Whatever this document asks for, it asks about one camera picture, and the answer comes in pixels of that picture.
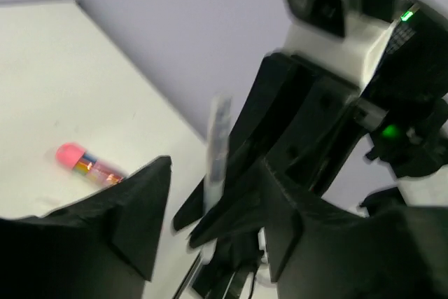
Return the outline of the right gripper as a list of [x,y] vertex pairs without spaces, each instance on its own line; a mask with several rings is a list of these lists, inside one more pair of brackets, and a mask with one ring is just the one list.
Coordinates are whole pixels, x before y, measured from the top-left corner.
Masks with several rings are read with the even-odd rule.
[[299,55],[293,60],[300,79],[308,76],[297,113],[260,155],[248,149],[246,162],[233,157],[223,197],[192,231],[191,248],[267,225],[267,210],[281,207],[276,192],[286,199],[300,191],[323,196],[361,138],[385,116],[347,80]]

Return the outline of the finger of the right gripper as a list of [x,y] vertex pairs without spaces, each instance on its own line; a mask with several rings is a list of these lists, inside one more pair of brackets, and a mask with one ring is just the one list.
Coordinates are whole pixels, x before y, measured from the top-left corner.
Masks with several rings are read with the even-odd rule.
[[259,159],[288,167],[301,156],[301,58],[272,53],[260,65],[230,133],[225,195]]

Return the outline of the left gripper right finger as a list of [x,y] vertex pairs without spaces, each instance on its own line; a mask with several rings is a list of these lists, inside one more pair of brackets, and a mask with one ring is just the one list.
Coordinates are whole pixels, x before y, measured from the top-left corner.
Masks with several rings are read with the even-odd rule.
[[391,205],[362,217],[302,191],[269,208],[280,298],[446,298],[447,210]]

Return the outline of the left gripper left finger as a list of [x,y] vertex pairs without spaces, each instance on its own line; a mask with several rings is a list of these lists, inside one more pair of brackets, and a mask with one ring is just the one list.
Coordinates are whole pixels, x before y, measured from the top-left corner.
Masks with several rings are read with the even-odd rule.
[[152,279],[172,176],[160,156],[49,213],[1,221],[2,298],[140,298]]

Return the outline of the blue ink pen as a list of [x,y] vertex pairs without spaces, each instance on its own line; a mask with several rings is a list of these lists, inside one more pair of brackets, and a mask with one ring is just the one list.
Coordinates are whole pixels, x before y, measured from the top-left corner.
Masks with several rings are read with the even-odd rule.
[[231,131],[232,98],[216,96],[211,104],[206,146],[206,174],[204,177],[204,210],[208,212],[223,194]]

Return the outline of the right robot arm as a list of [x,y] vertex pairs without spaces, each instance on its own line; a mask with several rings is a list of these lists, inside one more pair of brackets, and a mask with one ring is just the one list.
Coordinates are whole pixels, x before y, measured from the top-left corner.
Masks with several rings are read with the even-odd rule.
[[425,178],[447,165],[447,18],[409,0],[379,68],[360,97],[344,81],[297,55],[267,55],[230,133],[225,192],[216,210],[202,210],[199,184],[173,227],[196,228],[191,245],[263,226],[273,200],[260,199],[260,171],[269,167],[295,188],[323,196],[362,137],[369,161],[395,178]]

